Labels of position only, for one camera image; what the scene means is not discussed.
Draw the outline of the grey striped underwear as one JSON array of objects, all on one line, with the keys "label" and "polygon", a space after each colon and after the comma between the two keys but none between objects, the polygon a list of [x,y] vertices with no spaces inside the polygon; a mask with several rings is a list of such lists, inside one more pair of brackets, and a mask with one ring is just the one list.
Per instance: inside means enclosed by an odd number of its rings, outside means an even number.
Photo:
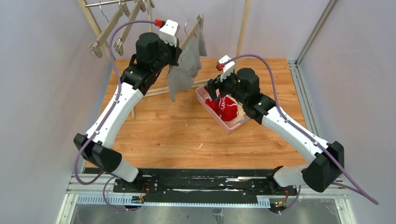
[{"label": "grey striped underwear", "polygon": [[204,32],[199,28],[181,53],[179,65],[169,67],[167,81],[172,102],[176,101],[176,93],[193,87],[194,78],[202,68],[202,56],[207,56],[207,52]]}]

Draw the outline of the wooden clip hanger striped underwear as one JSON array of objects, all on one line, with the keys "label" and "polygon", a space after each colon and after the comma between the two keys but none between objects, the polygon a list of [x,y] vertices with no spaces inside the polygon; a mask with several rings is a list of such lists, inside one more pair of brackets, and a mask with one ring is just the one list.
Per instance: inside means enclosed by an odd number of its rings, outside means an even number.
[{"label": "wooden clip hanger striped underwear", "polygon": [[204,16],[202,14],[199,14],[197,16],[197,21],[195,22],[194,26],[192,29],[187,33],[186,38],[180,45],[180,49],[184,50],[187,46],[187,44],[190,42],[194,34],[203,27],[204,24]]}]

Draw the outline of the wooden clip hanger red underwear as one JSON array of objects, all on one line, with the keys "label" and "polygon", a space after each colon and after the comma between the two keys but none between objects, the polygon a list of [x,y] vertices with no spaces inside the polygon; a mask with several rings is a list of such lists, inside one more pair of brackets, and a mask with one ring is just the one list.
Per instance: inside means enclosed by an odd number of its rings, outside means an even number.
[{"label": "wooden clip hanger red underwear", "polygon": [[[147,8],[147,12],[148,12],[148,19],[150,21],[153,21],[152,9],[155,8],[155,4],[154,4],[153,0],[145,0],[145,2],[146,2],[146,8]],[[151,23],[149,24],[148,31],[153,32],[153,24],[151,24]]]}]

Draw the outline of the wooden clip hanger cream underwear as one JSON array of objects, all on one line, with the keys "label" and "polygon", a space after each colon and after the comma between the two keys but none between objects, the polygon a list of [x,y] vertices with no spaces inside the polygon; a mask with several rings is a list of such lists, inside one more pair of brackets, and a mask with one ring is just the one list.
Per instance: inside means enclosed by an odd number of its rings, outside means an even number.
[{"label": "wooden clip hanger cream underwear", "polygon": [[[127,22],[134,21],[140,11],[145,12],[146,6],[145,6],[143,0],[135,0],[135,5],[134,5],[132,11],[129,13]],[[127,39],[127,36],[131,30],[131,27],[132,27],[132,24],[125,26],[122,29],[122,32],[119,36],[118,41],[114,42],[114,44],[113,44],[115,51],[120,56],[123,56],[123,54],[124,54],[123,44],[125,43],[125,41]]]}]

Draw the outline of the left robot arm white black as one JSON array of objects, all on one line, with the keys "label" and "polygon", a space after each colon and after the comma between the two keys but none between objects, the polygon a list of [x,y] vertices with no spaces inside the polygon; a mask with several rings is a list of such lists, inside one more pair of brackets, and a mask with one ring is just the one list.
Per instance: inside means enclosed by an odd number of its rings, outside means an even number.
[{"label": "left robot arm white black", "polygon": [[119,77],[111,101],[85,134],[73,139],[79,156],[102,171],[126,182],[140,183],[139,169],[112,149],[115,138],[127,116],[155,83],[163,68],[176,65],[182,52],[175,35],[146,32],[135,43],[136,53]]}]

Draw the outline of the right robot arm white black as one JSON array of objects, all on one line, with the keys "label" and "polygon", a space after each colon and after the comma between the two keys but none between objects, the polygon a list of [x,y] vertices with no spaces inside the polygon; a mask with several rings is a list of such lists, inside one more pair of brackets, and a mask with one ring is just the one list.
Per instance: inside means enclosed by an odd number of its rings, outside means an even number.
[{"label": "right robot arm white black", "polygon": [[251,68],[232,72],[225,79],[218,75],[205,86],[212,99],[231,96],[242,105],[243,111],[286,140],[305,159],[306,164],[295,167],[276,167],[267,179],[272,192],[281,187],[306,185],[324,192],[340,175],[344,166],[344,148],[335,141],[329,143],[304,128],[276,105],[275,100],[261,93],[260,80]]}]

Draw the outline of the empty wooden clip hanger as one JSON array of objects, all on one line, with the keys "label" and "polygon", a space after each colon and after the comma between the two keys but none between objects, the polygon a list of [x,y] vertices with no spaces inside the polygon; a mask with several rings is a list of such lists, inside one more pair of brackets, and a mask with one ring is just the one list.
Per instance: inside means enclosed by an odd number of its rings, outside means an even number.
[{"label": "empty wooden clip hanger", "polygon": [[90,53],[92,55],[96,55],[98,58],[101,58],[103,56],[102,50],[105,52],[108,58],[109,56],[109,46],[107,44],[107,39],[112,33],[112,31],[115,29],[115,26],[118,24],[120,18],[123,15],[129,16],[129,9],[126,5],[126,3],[123,3],[122,0],[118,1],[119,8],[115,12],[115,14],[112,16],[112,18],[108,21],[106,27],[104,28],[103,31],[98,35],[96,42],[91,43],[89,45],[90,47]]}]

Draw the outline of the pink plastic basket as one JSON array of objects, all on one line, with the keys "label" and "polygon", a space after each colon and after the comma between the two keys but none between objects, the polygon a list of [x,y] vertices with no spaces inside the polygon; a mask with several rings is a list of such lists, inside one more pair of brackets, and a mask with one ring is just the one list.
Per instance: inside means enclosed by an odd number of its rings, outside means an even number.
[{"label": "pink plastic basket", "polygon": [[239,127],[241,127],[244,123],[246,123],[249,120],[249,117],[246,116],[245,119],[243,119],[243,121],[241,121],[240,123],[237,123],[235,125],[230,125],[230,124],[226,124],[224,121],[222,121],[217,115],[216,113],[208,106],[205,104],[205,99],[207,97],[210,97],[208,92],[206,91],[206,89],[204,88],[204,86],[200,86],[195,90],[195,93],[197,95],[197,99],[199,101],[199,103],[204,107],[204,109],[211,115],[211,117],[219,124],[219,126],[227,133],[230,134],[233,131],[235,131],[236,129],[238,129]]}]

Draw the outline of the wooden clothes rack frame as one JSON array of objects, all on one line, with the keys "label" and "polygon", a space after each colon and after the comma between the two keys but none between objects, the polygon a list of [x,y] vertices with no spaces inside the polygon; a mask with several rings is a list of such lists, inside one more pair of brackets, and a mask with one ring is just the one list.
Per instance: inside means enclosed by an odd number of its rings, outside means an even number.
[{"label": "wooden clothes rack frame", "polygon": [[[124,6],[123,3],[133,1],[134,7],[132,10],[129,10],[127,5]],[[85,0],[77,0],[78,4],[80,5],[82,12],[86,16],[86,19],[88,20],[91,28],[93,29],[97,39],[95,40],[94,43],[92,43],[90,46],[90,53],[92,55],[96,55],[98,58],[101,58],[103,56],[103,52],[106,54],[106,56],[110,59],[111,57],[109,56],[109,50],[112,48],[109,48],[106,40],[108,36],[110,35],[111,31],[115,28],[117,25],[118,21],[120,18],[125,15],[128,20],[134,20],[137,15],[139,14],[140,11],[142,12],[148,12],[148,18],[149,20],[152,20],[152,12],[151,9],[155,7],[154,3],[152,0],[109,0],[109,1],[104,1],[97,3],[92,3],[88,4]],[[111,5],[111,4],[118,4],[119,9],[116,10],[115,14],[113,15],[113,18],[110,20],[105,16],[102,10],[102,5]],[[251,0],[245,0],[244,1],[244,8],[243,8],[243,14],[242,14],[242,19],[241,19],[241,25],[240,25],[240,31],[239,31],[239,38],[238,38],[238,43],[237,43],[237,48],[236,48],[236,55],[240,55],[241,53],[241,48],[242,48],[242,43],[245,35],[245,30],[246,30],[246,24],[247,24],[247,18],[249,15],[249,10],[250,10],[250,5],[251,5]],[[90,11],[90,8],[92,7],[100,7],[100,10],[102,12],[102,15],[106,18],[106,21],[108,22],[106,27],[103,29],[103,31],[99,28],[97,21],[92,15],[92,12]],[[128,34],[121,34],[123,36],[121,38],[121,43],[116,44],[116,51],[118,53],[123,53],[123,43],[122,41],[125,41]],[[208,80],[198,80],[194,81],[194,84],[192,88],[199,87],[203,84],[205,84]],[[169,87],[163,87],[159,89],[153,89],[149,90],[146,96],[154,96],[154,95],[160,95],[160,94],[165,94],[169,93]]]}]

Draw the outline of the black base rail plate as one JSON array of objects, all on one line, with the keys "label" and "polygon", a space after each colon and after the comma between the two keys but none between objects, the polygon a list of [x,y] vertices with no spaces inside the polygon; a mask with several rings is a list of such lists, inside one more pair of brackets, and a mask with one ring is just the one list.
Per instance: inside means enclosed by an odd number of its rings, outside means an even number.
[{"label": "black base rail plate", "polygon": [[105,180],[98,202],[145,206],[281,209],[297,195],[279,187],[271,169],[142,168],[134,182]]}]

